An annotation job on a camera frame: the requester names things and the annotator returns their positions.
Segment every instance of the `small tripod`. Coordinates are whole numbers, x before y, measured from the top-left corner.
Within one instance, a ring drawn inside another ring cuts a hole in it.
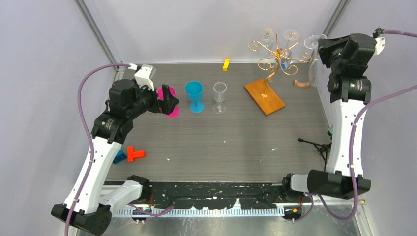
[[[310,141],[307,141],[307,140],[304,140],[304,139],[298,139],[298,141],[302,142],[302,143],[308,143],[308,144],[314,145],[314,147],[317,149],[317,152],[319,153],[319,155],[325,161],[325,171],[326,171],[328,154],[329,154],[330,149],[331,149],[331,142],[329,144],[318,144],[318,143],[310,142]]]

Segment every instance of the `gray wall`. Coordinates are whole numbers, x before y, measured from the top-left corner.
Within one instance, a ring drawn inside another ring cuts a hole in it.
[[[377,27],[417,31],[414,0],[352,0],[329,36],[350,33],[371,35]],[[417,39],[386,35],[384,51],[369,62],[365,75],[372,81],[372,99],[391,94],[417,83]],[[327,78],[319,89],[323,103],[331,114]],[[365,195],[377,235],[415,235],[417,207],[417,91],[386,101],[371,108],[363,128],[362,159],[364,177],[372,180]]]
[[[0,235],[63,235],[50,211],[68,195],[88,151],[78,85],[108,62],[72,0],[2,0],[0,32]],[[86,83],[90,125],[112,75]]]
[[[265,28],[321,33],[338,0],[94,0],[124,62],[257,61],[249,50]]]

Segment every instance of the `gray wooden table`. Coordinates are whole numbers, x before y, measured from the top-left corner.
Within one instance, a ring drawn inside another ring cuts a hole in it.
[[[315,87],[293,86],[294,79],[307,80],[308,65],[298,64],[298,74],[278,73],[270,84],[286,108],[265,117],[243,86],[267,73],[256,64],[160,64],[154,83],[173,86],[180,100],[180,115],[144,113],[134,121],[124,149],[144,150],[145,159],[112,165],[108,180],[139,175],[169,181],[274,181],[287,173],[321,170],[323,160],[303,138],[328,143],[328,126]],[[133,78],[126,72],[125,78]],[[204,86],[205,108],[191,113],[184,86],[197,80]],[[226,111],[216,114],[212,106],[213,85],[227,84]]]

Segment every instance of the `blue plastic cup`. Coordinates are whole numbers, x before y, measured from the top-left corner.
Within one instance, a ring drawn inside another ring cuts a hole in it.
[[[185,93],[191,101],[190,111],[200,113],[204,109],[204,104],[200,101],[203,97],[203,85],[198,81],[190,81],[185,85]]]

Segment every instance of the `red block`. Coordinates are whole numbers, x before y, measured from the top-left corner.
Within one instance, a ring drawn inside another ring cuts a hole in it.
[[[127,162],[133,162],[135,159],[145,158],[144,151],[133,151],[133,146],[127,147]]]

